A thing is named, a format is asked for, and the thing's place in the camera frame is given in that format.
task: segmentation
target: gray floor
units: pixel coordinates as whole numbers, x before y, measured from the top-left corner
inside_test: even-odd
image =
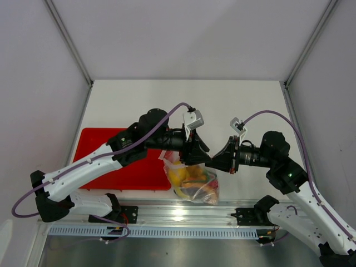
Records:
[[[88,241],[67,249],[53,250],[81,239],[51,237],[47,240],[40,267],[321,266],[318,257],[292,236],[274,248],[260,248],[256,242],[245,240],[128,238],[109,245]]]

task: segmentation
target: perforated metal strip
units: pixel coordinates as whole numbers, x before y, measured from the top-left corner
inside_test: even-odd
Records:
[[[255,229],[217,229],[217,228],[160,228],[130,226],[132,238],[195,238],[195,239],[258,239]],[[54,225],[51,227],[50,235],[68,236],[110,236],[120,237],[126,234],[110,234],[112,229],[106,226],[90,225]]]

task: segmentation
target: yellow fruit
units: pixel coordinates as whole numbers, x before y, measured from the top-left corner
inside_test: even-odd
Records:
[[[171,183],[174,186],[180,186],[182,181],[185,179],[187,175],[187,171],[185,168],[177,169],[177,170],[168,170],[168,177]]]

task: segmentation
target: white wall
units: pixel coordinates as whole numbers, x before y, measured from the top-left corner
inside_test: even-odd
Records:
[[[356,227],[356,1],[343,0],[290,93],[320,191]]]
[[[14,220],[1,266],[23,266],[36,218],[15,219],[29,175],[60,168],[87,86],[41,0],[0,2],[0,225]],[[35,212],[30,197],[19,212]]]
[[[55,0],[94,80],[285,81],[329,0]]]

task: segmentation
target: clear plastic bag of fruit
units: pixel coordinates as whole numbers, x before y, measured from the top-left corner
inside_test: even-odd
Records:
[[[204,164],[185,166],[179,161],[179,153],[162,151],[160,160],[176,194],[194,203],[217,205],[219,183],[214,169]]]

